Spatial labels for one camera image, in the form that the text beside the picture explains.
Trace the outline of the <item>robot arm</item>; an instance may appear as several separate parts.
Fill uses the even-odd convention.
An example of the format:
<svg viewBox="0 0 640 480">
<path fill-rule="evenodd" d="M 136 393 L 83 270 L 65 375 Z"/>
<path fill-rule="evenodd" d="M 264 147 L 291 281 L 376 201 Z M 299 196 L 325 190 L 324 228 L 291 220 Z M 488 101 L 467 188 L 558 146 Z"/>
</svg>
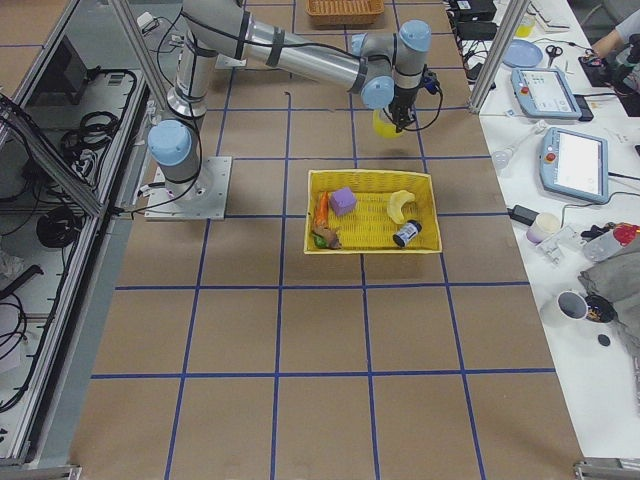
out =
<svg viewBox="0 0 640 480">
<path fill-rule="evenodd" d="M 432 43 L 432 30 L 422 20 L 409 20 L 396 33 L 356 35 L 345 51 L 261 22 L 237 1 L 185 1 L 179 15 L 186 35 L 175 83 L 166 95 L 179 118 L 198 121 L 205 115 L 214 64 L 224 55 L 340 85 L 386 117 L 396 133 L 411 130 L 415 122 L 413 109 L 425 86 Z"/>
</svg>

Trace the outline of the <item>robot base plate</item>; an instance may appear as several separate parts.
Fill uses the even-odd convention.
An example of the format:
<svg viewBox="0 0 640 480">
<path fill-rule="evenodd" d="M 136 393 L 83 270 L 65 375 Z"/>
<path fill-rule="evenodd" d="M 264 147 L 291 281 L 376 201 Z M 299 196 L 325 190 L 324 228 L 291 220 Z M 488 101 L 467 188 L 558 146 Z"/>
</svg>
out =
<svg viewBox="0 0 640 480">
<path fill-rule="evenodd" d="M 163 186 L 150 190 L 144 216 L 153 221 L 224 220 L 231 170 L 231 156 L 206 157 L 198 179 L 191 186 L 190 182 L 182 185 L 166 182 L 158 166 L 154 181 Z"/>
</svg>

